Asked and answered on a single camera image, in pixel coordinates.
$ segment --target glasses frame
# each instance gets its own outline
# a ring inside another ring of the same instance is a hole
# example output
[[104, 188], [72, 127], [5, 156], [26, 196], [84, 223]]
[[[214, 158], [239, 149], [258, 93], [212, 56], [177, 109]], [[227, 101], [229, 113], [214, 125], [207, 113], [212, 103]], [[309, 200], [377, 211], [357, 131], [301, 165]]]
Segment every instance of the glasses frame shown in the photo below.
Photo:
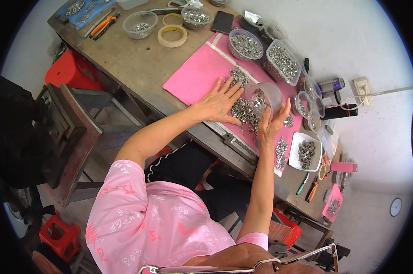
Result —
[[281, 259], [277, 259], [277, 258], [272, 258], [272, 259], [267, 259], [267, 260], [261, 260], [258, 261], [252, 268], [246, 268], [246, 269], [236, 269], [236, 270], [220, 270], [220, 268], [216, 271], [208, 271], [208, 272], [167, 272], [165, 271], [165, 268], [167, 268], [168, 266], [163, 266], [163, 267], [157, 267], [157, 266], [153, 266], [153, 265], [144, 265], [142, 266], [139, 270], [138, 270], [138, 274], [142, 274], [142, 271], [146, 268], [149, 268], [149, 271], [151, 273], [154, 274], [213, 274], [213, 273], [220, 273], [220, 274], [242, 274], [242, 273], [253, 273], [255, 271], [255, 269], [257, 267], [259, 267], [260, 265], [264, 264], [264, 263], [279, 263], [281, 265], [287, 265], [290, 263], [294, 263], [297, 262], [299, 260], [308, 258], [310, 256], [313, 256], [315, 254], [318, 254], [320, 252], [326, 251], [328, 249], [331, 249], [332, 253], [331, 256], [333, 257], [334, 260], [334, 265], [335, 265], [335, 272], [339, 272], [338, 269], [338, 259], [337, 259], [337, 249], [336, 249], [336, 245], [333, 244], [329, 244], [327, 246], [318, 248], [318, 249], [313, 249], [310, 251], [304, 251], [301, 253], [297, 253], [291, 256], [287, 256], [285, 258], [281, 258]]

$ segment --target clock face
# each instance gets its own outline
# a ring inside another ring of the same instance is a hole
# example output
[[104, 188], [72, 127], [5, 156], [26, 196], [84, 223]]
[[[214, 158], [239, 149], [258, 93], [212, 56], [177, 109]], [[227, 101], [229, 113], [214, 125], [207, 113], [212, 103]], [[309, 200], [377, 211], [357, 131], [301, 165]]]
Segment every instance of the clock face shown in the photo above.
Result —
[[390, 205], [390, 215], [397, 216], [401, 211], [401, 199], [396, 198]]

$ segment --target white plate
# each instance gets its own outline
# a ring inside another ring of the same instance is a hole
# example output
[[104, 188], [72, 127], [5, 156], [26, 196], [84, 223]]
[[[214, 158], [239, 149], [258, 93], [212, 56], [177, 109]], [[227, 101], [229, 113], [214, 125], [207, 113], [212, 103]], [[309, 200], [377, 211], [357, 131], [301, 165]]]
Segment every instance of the white plate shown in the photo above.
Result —
[[[301, 167], [301, 162], [299, 161], [299, 144], [302, 141], [313, 141], [315, 142], [315, 155], [312, 157], [312, 163], [309, 169], [303, 169]], [[290, 148], [290, 156], [289, 156], [289, 165], [299, 170], [315, 172], [319, 170], [320, 162], [322, 160], [322, 143], [318, 140], [313, 139], [312, 137], [308, 136], [307, 134], [297, 132], [293, 135], [293, 139], [291, 140], [291, 148]]]

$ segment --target power outlet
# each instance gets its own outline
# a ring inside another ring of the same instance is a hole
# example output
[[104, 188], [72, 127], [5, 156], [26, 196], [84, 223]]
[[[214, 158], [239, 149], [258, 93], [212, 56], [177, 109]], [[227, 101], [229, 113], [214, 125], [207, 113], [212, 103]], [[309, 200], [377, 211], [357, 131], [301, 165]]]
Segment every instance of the power outlet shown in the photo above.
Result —
[[360, 96], [365, 96], [367, 93], [368, 96], [364, 99], [365, 101], [363, 102], [363, 105], [368, 107], [372, 105], [372, 100], [371, 100], [371, 91], [369, 90], [369, 85], [368, 85], [368, 79], [366, 77], [358, 78], [352, 80], [355, 86], [355, 89], [357, 91], [357, 94]]

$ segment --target pink cutting board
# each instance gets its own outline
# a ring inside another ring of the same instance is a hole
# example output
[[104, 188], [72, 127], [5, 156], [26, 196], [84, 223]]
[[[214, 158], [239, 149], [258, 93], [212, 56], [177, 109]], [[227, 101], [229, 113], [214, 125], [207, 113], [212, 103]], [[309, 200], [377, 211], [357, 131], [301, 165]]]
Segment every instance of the pink cutting board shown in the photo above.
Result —
[[[328, 207], [330, 206], [331, 198], [333, 198], [333, 197], [334, 197], [335, 200], [341, 200], [340, 204], [339, 204], [339, 208], [337, 210], [336, 216], [333, 216], [333, 214], [328, 211]], [[324, 210], [322, 210], [322, 215], [327, 217], [333, 223], [335, 221], [337, 215], [339, 215], [339, 210], [341, 209], [342, 202], [343, 202], [343, 196], [341, 194], [339, 186], [337, 184], [333, 184], [333, 187], [331, 188], [330, 197], [328, 197], [328, 202], [324, 206]]]
[[[233, 26], [240, 28], [237, 24], [238, 18], [234, 19]], [[215, 33], [208, 40], [213, 44], [218, 33]], [[215, 47], [233, 59], [240, 67], [247, 70], [253, 78], [259, 82], [271, 82], [278, 86], [283, 97], [283, 103], [285, 104], [288, 97], [297, 95], [297, 87], [292, 87], [286, 82], [276, 83], [270, 76], [262, 69], [261, 61], [240, 61], [231, 54], [228, 49], [229, 37], [222, 35], [218, 41], [216, 41]], [[170, 79], [163, 85], [163, 89], [170, 92], [173, 96], [181, 100], [187, 106], [199, 102], [213, 87], [219, 77], [229, 77], [229, 71], [234, 70], [235, 66], [226, 60], [222, 55], [215, 51], [208, 44], [204, 44], [182, 65], [178, 71], [173, 74]], [[302, 116], [296, 116], [292, 114], [293, 127], [283, 127], [278, 135], [275, 137], [275, 145], [281, 139], [284, 138], [289, 145], [288, 150], [285, 153], [286, 162], [289, 157], [290, 145], [293, 134], [299, 131], [302, 123]], [[255, 146], [255, 134], [248, 131], [248, 125], [243, 124], [241, 127], [233, 124], [224, 123], [224, 125], [230, 129], [235, 135], [241, 138], [246, 144], [251, 146], [253, 150], [259, 152]]]

